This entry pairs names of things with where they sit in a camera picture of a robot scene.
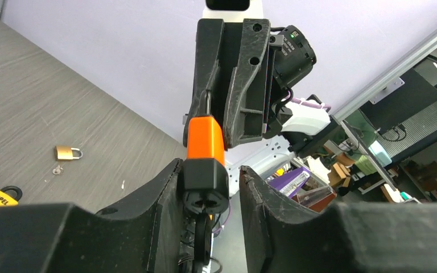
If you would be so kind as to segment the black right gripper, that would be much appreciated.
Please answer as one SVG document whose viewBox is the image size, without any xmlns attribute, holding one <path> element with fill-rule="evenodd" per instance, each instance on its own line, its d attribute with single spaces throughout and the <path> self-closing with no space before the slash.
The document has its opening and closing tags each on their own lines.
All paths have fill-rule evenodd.
<svg viewBox="0 0 437 273">
<path fill-rule="evenodd" d="M 193 117 L 211 115 L 217 121 L 222 118 L 217 96 L 224 28 L 222 19 L 198 21 L 192 102 L 183 131 L 184 147 L 188 146 L 188 129 Z M 222 130 L 227 148 L 259 141 L 266 134 L 275 54 L 282 46 L 283 35 L 270 34 L 268 19 L 243 20 L 237 64 L 232 70 L 225 103 Z M 263 63 L 267 63 L 267 70 L 262 68 Z"/>
</svg>

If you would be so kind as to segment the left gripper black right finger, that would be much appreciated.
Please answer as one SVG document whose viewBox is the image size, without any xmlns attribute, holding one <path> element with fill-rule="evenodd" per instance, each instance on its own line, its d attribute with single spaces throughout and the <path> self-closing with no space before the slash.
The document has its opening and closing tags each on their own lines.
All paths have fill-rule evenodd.
<svg viewBox="0 0 437 273">
<path fill-rule="evenodd" d="M 240 169 L 249 272 L 437 272 L 437 202 L 338 202 L 316 213 Z"/>
</svg>

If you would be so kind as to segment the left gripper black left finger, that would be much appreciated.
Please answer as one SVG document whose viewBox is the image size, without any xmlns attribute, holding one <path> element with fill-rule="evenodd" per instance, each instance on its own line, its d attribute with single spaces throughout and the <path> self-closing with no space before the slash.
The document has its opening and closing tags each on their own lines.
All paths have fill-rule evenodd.
<svg viewBox="0 0 437 273">
<path fill-rule="evenodd" d="M 181 159 L 91 213 L 72 203 L 0 207 L 0 272 L 178 272 Z"/>
</svg>

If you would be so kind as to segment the black headed key bunch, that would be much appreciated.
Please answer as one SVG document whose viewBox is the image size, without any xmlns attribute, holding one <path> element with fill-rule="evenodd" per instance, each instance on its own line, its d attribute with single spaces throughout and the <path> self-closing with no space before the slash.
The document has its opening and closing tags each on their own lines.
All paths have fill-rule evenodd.
<svg viewBox="0 0 437 273">
<path fill-rule="evenodd" d="M 179 272 L 222 272 L 223 265 L 212 256 L 213 239 L 218 235 L 220 215 L 201 214 L 186 218 L 180 236 Z"/>
</svg>

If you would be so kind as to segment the orange black padlock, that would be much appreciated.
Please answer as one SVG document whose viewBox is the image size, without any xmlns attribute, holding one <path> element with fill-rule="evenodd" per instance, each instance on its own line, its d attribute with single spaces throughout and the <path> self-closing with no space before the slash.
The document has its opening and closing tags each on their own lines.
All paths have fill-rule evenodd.
<svg viewBox="0 0 437 273">
<path fill-rule="evenodd" d="M 228 207 L 222 129 L 212 115 L 212 95 L 204 91 L 197 115 L 188 123 L 187 156 L 183 162 L 183 201 L 193 213 L 219 214 Z"/>
</svg>

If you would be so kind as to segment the brass padlock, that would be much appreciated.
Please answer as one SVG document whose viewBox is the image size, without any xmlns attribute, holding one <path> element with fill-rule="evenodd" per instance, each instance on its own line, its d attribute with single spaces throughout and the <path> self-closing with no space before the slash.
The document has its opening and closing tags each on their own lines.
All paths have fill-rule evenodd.
<svg viewBox="0 0 437 273">
<path fill-rule="evenodd" d="M 73 161 L 83 157 L 83 152 L 79 148 L 70 146 L 55 146 L 57 161 Z"/>
</svg>

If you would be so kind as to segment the yellow padlock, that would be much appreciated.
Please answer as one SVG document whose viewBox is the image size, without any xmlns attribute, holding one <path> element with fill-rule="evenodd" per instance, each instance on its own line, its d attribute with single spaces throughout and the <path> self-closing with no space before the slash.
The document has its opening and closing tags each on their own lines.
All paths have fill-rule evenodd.
<svg viewBox="0 0 437 273">
<path fill-rule="evenodd" d="M 14 185 L 5 186 L 0 189 L 0 206 L 16 206 L 22 198 L 22 190 Z"/>
</svg>

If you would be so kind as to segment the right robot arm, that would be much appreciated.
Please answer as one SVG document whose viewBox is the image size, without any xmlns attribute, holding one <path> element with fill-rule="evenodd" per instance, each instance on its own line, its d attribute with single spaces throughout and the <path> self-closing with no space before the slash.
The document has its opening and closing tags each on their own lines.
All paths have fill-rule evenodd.
<svg viewBox="0 0 437 273">
<path fill-rule="evenodd" d="M 283 136 L 287 149 L 311 154 L 331 125 L 330 106 L 294 88 L 317 63 L 296 26 L 267 19 L 201 19 L 195 37 L 192 101 L 184 123 L 182 172 L 189 196 L 225 198 L 234 182 L 225 153 Z"/>
</svg>

